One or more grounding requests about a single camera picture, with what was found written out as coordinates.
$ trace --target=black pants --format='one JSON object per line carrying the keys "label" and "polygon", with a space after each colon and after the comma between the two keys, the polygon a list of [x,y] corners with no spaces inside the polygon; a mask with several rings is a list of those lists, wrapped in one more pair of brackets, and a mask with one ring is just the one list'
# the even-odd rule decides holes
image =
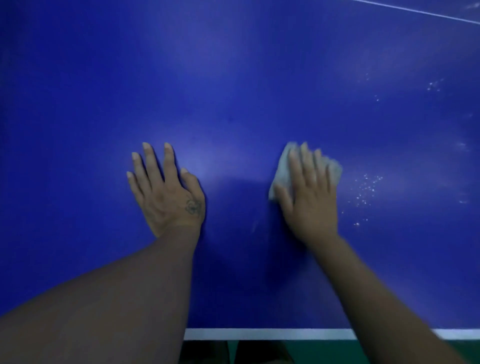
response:
{"label": "black pants", "polygon": [[[180,364],[229,364],[226,341],[184,341]],[[293,364],[281,341],[239,341],[235,364]]]}

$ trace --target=hand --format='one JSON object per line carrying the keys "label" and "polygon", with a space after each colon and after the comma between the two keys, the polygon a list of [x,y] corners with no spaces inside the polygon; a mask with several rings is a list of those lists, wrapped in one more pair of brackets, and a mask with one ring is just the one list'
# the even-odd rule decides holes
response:
{"label": "hand", "polygon": [[[288,226],[298,239],[312,247],[337,235],[336,187],[330,183],[328,167],[314,166],[306,143],[300,151],[303,167],[296,150],[292,149],[288,155],[294,199],[285,187],[274,188]],[[320,157],[317,149],[315,158],[320,160]]]}
{"label": "hand", "polygon": [[165,143],[163,180],[153,148],[143,143],[145,166],[138,153],[132,153],[135,174],[127,172],[135,200],[142,209],[148,226],[158,238],[167,229],[177,226],[192,227],[200,233],[205,218],[205,196],[197,178],[185,168],[180,176],[187,190],[179,182],[172,146]]}

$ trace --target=white border line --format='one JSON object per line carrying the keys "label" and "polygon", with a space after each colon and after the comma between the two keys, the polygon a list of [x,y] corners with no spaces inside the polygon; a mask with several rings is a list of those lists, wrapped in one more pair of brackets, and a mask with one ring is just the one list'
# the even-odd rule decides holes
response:
{"label": "white border line", "polygon": [[[480,340],[480,328],[434,328],[444,340]],[[349,328],[188,328],[185,340],[356,340]]]}
{"label": "white border line", "polygon": [[436,17],[438,17],[438,18],[458,20],[459,22],[465,22],[465,23],[480,25],[480,22],[476,22],[476,21],[474,21],[474,20],[467,20],[467,19],[462,19],[462,18],[455,18],[455,17],[453,17],[453,16],[448,16],[448,15],[435,14],[435,13],[433,13],[433,12],[423,12],[423,11],[421,11],[421,10],[415,10],[415,9],[409,9],[409,8],[402,8],[401,6],[387,5],[387,4],[382,4],[382,3],[380,3],[380,2],[374,2],[374,1],[368,1],[368,0],[352,0],[352,1],[364,2],[365,4],[384,6],[384,7],[386,7],[386,8],[392,8],[392,9],[398,9],[398,10],[405,10],[406,12],[416,12],[416,13],[418,13],[418,14],[431,15],[431,16],[436,16]]}

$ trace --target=person's left hand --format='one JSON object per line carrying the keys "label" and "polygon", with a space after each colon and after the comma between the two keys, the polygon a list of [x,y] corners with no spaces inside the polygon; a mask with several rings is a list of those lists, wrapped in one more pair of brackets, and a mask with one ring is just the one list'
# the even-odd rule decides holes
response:
{"label": "person's left hand", "polygon": [[187,190],[182,187],[172,146],[165,143],[164,180],[152,146],[143,143],[143,147],[146,172],[142,157],[133,152],[135,174],[127,172],[127,178],[153,234],[158,238],[169,228],[178,226],[192,227],[200,232],[205,218],[205,196],[197,178],[182,168],[180,176]]}

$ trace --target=tattoo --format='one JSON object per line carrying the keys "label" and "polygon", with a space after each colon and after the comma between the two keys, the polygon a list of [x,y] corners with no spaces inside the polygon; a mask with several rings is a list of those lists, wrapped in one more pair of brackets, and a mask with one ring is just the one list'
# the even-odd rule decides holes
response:
{"label": "tattoo", "polygon": [[190,215],[196,215],[200,217],[202,215],[202,203],[197,200],[188,200],[185,210],[187,210]]}

